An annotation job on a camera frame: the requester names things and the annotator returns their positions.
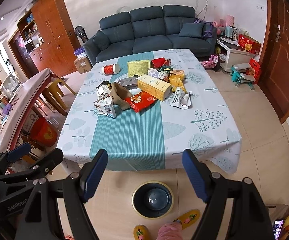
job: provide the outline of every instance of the green packet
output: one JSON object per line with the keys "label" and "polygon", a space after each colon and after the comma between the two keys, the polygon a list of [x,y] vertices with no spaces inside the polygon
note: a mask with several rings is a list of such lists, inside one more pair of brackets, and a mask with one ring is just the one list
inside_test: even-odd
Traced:
{"label": "green packet", "polygon": [[129,61],[128,63],[128,77],[134,75],[142,76],[148,74],[150,68],[150,60]]}
{"label": "green packet", "polygon": [[160,72],[160,71],[165,71],[165,72],[167,72],[168,74],[170,73],[171,70],[173,70],[173,68],[172,68],[172,67],[169,67],[169,66],[162,66],[162,67],[160,67],[160,68],[158,69],[159,72]]}

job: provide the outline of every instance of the throw pillow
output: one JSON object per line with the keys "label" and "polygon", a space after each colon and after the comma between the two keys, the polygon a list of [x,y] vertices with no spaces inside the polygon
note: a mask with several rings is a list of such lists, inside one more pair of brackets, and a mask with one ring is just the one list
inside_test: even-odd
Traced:
{"label": "throw pillow", "polygon": [[92,40],[101,51],[105,50],[110,45],[109,38],[100,30],[97,31]]}
{"label": "throw pillow", "polygon": [[179,33],[179,37],[202,38],[203,23],[185,23]]}

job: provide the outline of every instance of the pink bag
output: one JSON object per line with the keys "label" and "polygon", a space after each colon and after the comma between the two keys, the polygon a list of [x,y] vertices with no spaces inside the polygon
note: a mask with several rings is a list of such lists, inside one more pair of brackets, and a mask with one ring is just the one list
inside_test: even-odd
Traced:
{"label": "pink bag", "polygon": [[202,61],[201,64],[204,68],[214,68],[219,61],[218,55],[211,55],[208,61]]}

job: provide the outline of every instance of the screw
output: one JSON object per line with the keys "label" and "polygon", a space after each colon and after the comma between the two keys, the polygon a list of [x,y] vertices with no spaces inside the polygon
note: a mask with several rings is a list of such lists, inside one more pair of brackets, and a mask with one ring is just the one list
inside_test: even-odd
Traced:
{"label": "screw", "polygon": [[247,184],[251,184],[252,183],[252,180],[250,178],[245,178],[244,179],[244,182],[247,183]]}
{"label": "screw", "polygon": [[217,172],[211,173],[211,176],[212,176],[214,179],[219,179],[219,178],[221,177],[220,173],[217,173]]}
{"label": "screw", "polygon": [[47,181],[46,178],[41,178],[41,179],[39,179],[39,184],[40,184],[40,185],[41,185],[41,184],[44,184],[46,181]]}
{"label": "screw", "polygon": [[71,173],[70,174],[70,178],[72,178],[72,179],[76,179],[76,178],[78,178],[79,177],[79,172],[73,172],[73,173]]}

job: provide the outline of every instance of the pink pants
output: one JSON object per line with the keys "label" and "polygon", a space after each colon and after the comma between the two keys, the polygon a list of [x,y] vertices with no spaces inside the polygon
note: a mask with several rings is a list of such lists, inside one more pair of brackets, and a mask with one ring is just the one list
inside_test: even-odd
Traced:
{"label": "pink pants", "polygon": [[159,229],[157,240],[182,240],[181,230],[179,222],[165,224]]}

